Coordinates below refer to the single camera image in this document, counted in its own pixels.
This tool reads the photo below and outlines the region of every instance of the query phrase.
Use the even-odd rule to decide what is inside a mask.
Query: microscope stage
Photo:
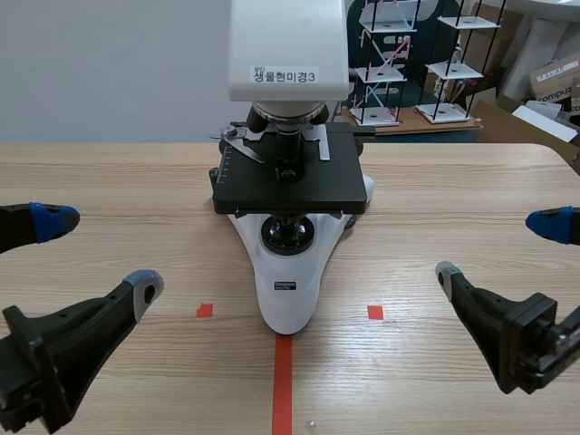
[[[320,160],[317,141],[305,141],[304,178],[296,182],[276,177],[276,133],[266,133],[261,141],[245,140],[266,161],[264,164],[225,143],[213,186],[216,213],[364,213],[366,189],[354,136],[333,132],[330,125],[328,130],[330,160]]]

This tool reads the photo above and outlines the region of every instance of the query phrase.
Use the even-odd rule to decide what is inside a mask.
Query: box label
[[[570,95],[571,91],[572,91],[572,86],[570,86],[569,88],[564,88],[560,91],[552,92],[545,97],[539,98],[538,100],[540,102],[550,102],[552,100],[557,102],[558,100],[562,100],[563,98],[565,98],[567,95]]]
[[[554,77],[558,74],[561,74],[561,73],[565,73],[566,71],[571,70],[578,65],[579,65],[578,61],[573,61],[571,63],[567,63],[566,65],[562,65],[559,68],[556,68],[552,71],[546,72],[545,74],[538,75],[537,81],[543,82],[544,80],[551,79],[552,77]]]
[[[250,66],[250,82],[257,84],[313,84],[320,82],[317,66]]]

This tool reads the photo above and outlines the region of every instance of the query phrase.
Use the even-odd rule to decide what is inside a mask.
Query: microscope label
[[[251,66],[251,83],[308,84],[320,82],[320,68],[315,66]]]
[[[294,282],[279,282],[276,281],[274,283],[275,290],[295,290],[297,287],[296,283]]]

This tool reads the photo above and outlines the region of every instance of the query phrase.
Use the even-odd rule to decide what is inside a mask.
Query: white wall
[[[229,0],[0,0],[0,140],[193,141],[227,98]]]
[[[571,54],[580,52],[580,23],[571,23],[565,29],[564,35],[556,51],[556,59],[562,59]]]

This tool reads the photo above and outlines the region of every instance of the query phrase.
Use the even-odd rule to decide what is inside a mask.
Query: gray fingertip
[[[441,285],[443,292],[445,292],[445,295],[447,296],[450,302],[453,296],[453,285],[451,283],[450,278],[452,275],[456,274],[462,274],[462,272],[457,266],[455,266],[450,261],[441,261],[435,267],[435,275],[437,276],[439,284]]]
[[[137,270],[123,281],[133,286],[133,311],[135,320],[139,322],[163,292],[163,278],[154,270]]]

